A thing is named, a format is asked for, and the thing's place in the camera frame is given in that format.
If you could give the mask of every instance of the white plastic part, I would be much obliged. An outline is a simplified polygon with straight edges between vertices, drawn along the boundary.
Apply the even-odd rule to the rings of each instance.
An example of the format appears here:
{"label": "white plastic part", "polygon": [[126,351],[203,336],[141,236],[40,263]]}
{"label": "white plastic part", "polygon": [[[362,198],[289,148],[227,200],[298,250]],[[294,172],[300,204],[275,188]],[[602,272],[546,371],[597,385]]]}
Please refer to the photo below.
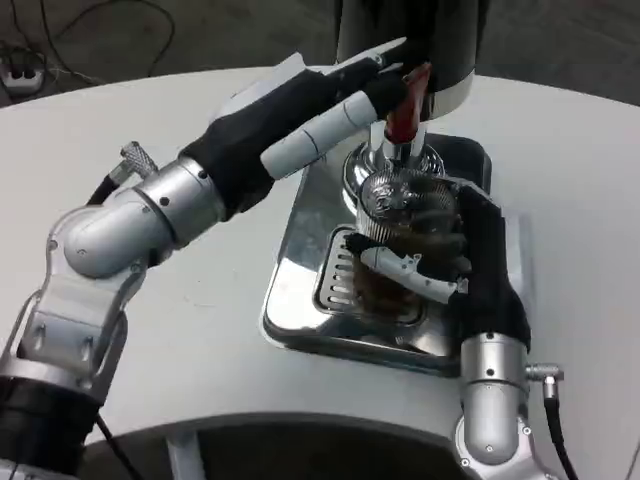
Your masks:
{"label": "white plastic part", "polygon": [[14,77],[11,69],[0,61],[0,81],[11,95],[32,95],[42,87],[44,82],[44,70],[34,69],[33,77],[27,78],[23,75]]}
{"label": "white plastic part", "polygon": [[222,108],[218,110],[214,120],[243,109],[306,69],[307,66],[304,64],[302,55],[297,52],[294,53],[286,60],[273,67],[268,76],[257,80],[245,90],[242,90],[231,97],[231,100],[225,103]]}
{"label": "white plastic part", "polygon": [[416,271],[419,257],[398,257],[386,247],[369,248],[362,252],[360,261],[374,272],[399,283],[427,300],[446,305],[456,291],[457,284],[444,282]]}
{"label": "white plastic part", "polygon": [[271,145],[260,160],[271,178],[279,180],[306,167],[377,118],[369,97],[356,92]]}

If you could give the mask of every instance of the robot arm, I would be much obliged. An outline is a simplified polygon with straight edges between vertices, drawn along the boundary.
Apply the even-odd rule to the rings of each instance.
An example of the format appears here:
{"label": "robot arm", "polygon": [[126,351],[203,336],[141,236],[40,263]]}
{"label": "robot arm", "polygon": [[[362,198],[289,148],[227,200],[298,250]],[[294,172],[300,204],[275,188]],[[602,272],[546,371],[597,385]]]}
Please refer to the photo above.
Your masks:
{"label": "robot arm", "polygon": [[545,408],[555,407],[555,412],[547,412],[556,429],[552,439],[561,442],[557,383],[563,373],[555,365],[526,364],[530,328],[508,277],[507,221],[500,207],[475,185],[453,178],[442,181],[455,193],[465,238],[463,244],[451,242],[460,255],[452,258],[464,256],[471,267],[458,269],[455,281],[429,276],[419,254],[394,251],[358,233],[347,237],[347,249],[374,272],[447,305],[459,319],[464,413],[452,446],[471,478],[556,479],[536,456],[527,404],[529,381],[543,382]]}
{"label": "robot arm", "polygon": [[54,225],[45,281],[0,359],[0,479],[75,474],[124,347],[124,308],[147,269],[384,118],[406,95],[384,71],[404,43],[326,74],[293,55],[236,95],[177,160],[146,168],[144,181],[101,204],[126,177],[112,172],[89,205]]}

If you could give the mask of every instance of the metal plate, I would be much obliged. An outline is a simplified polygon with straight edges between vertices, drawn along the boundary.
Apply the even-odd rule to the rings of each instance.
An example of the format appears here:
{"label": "metal plate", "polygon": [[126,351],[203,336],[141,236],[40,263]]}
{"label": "metal plate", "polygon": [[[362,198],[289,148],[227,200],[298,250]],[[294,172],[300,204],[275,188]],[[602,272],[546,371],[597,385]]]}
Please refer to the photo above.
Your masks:
{"label": "metal plate", "polygon": [[[479,183],[488,190],[490,160],[478,144],[459,137],[432,137],[430,143],[434,147],[438,144],[448,171],[457,177],[480,179]],[[379,324],[362,321],[348,308],[317,301],[316,291],[323,288],[325,260],[331,252],[333,233],[338,227],[355,224],[355,207],[343,189],[344,162],[366,139],[366,132],[352,137],[306,170],[267,292],[264,330],[288,348],[457,376],[458,346],[451,341],[455,338],[452,333],[455,324],[444,318],[441,311],[427,308],[420,321],[383,329]],[[472,173],[465,174],[466,169]],[[511,274],[511,257],[520,258],[522,252],[519,244],[511,245],[509,238],[507,242]],[[518,277],[522,273],[521,269],[514,270]]]}

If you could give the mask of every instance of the red lever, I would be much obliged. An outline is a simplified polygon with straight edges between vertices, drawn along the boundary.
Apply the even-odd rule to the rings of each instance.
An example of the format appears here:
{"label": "red lever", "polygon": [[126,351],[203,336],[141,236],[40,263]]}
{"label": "red lever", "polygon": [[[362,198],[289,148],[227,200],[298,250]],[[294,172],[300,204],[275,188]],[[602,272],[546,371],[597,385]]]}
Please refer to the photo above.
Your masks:
{"label": "red lever", "polygon": [[404,77],[409,94],[405,101],[387,116],[385,134],[391,142],[408,143],[416,136],[430,76],[431,64],[423,63]]}

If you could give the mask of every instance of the gray floor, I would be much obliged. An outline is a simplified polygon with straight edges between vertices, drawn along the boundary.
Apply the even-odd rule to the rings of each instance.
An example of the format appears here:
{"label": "gray floor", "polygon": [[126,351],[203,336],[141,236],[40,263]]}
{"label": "gray floor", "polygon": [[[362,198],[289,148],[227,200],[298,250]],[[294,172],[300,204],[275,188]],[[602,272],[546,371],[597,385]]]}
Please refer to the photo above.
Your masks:
{"label": "gray floor", "polygon": [[[38,1],[16,1],[24,29],[42,42]],[[45,1],[54,33],[90,4]],[[308,63],[332,60],[331,0],[155,1],[177,27],[157,75],[269,65],[295,50]],[[9,0],[2,3],[0,39],[20,42]],[[123,2],[92,13],[56,42],[73,69],[115,82],[145,76],[167,32],[161,15]],[[637,0],[493,0],[478,71],[640,105],[639,47]],[[43,94],[83,86],[57,74]]]}

